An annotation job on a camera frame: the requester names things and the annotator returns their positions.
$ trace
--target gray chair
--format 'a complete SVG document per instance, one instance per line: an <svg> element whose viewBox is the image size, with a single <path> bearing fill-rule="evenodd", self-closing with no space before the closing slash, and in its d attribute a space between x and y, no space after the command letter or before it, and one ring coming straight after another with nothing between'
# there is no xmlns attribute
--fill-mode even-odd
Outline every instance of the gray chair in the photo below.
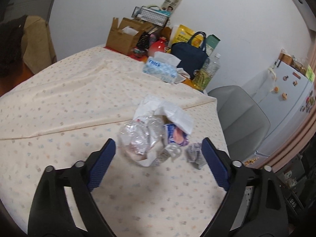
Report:
<svg viewBox="0 0 316 237"><path fill-rule="evenodd" d="M245 161L259 147L270 122L260 107L239 86L216 88L208 93L217 98L217 113L229 156Z"/></svg>

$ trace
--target yellow package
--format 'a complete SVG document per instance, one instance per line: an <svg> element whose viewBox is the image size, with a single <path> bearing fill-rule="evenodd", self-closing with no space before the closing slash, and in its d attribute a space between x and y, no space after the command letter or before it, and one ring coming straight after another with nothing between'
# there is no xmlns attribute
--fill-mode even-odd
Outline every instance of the yellow package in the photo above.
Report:
<svg viewBox="0 0 316 237"><path fill-rule="evenodd" d="M177 29L176 34L174 35L174 38L172 40L172 44L174 44L176 42L188 42L190 40L190 38L194 35L194 33L195 33L195 31L193 31L192 29L190 29L184 25L180 25ZM200 47L201 42L203 42L203 37L200 35L197 35L192 40L192 45L195 47Z"/></svg>

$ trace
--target floral patterned tablecloth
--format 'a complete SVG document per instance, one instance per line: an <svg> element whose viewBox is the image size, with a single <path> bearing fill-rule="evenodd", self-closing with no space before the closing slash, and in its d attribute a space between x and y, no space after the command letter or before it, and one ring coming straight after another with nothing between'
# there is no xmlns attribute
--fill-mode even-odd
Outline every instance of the floral patterned tablecloth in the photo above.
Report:
<svg viewBox="0 0 316 237"><path fill-rule="evenodd" d="M147 95L171 101L194 118L190 142L209 137L227 152L216 100L185 84L170 85L141 72L143 64L95 47L63 59L0 98L0 198L27 231L37 183L47 165L66 168L99 150L132 118ZM76 225L85 228L66 188ZM117 149L92 196L118 236L200 236L225 191L207 166L185 154L141 167Z"/></svg>

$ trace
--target silver screw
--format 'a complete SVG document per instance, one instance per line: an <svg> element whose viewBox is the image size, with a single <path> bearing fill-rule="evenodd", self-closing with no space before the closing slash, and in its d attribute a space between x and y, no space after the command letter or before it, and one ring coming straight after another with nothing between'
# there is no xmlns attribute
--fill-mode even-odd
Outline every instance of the silver screw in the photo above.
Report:
<svg viewBox="0 0 316 237"><path fill-rule="evenodd" d="M233 161L233 165L236 167L241 167L242 163L240 161Z"/></svg>
<svg viewBox="0 0 316 237"><path fill-rule="evenodd" d="M268 172L271 172L272 171L272 167L268 166L268 165L265 165L264 167L264 170L268 171Z"/></svg>
<svg viewBox="0 0 316 237"><path fill-rule="evenodd" d="M53 166L47 166L47 167L45 168L45 171L46 171L46 172L50 172L50 171L52 171L53 169L54 169Z"/></svg>
<svg viewBox="0 0 316 237"><path fill-rule="evenodd" d="M84 166L84 161L77 161L75 163L75 167L83 167Z"/></svg>

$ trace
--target cooking oil bottle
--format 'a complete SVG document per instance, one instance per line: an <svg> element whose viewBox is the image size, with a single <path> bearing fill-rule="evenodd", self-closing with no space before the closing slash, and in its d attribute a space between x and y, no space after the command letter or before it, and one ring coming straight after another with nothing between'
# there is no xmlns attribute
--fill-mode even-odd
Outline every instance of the cooking oil bottle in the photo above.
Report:
<svg viewBox="0 0 316 237"><path fill-rule="evenodd" d="M198 74L192 81L192 84L196 89L203 91L207 87L215 73L220 68L220 57L221 55L217 53L214 57L206 59L203 67L199 70Z"/></svg>

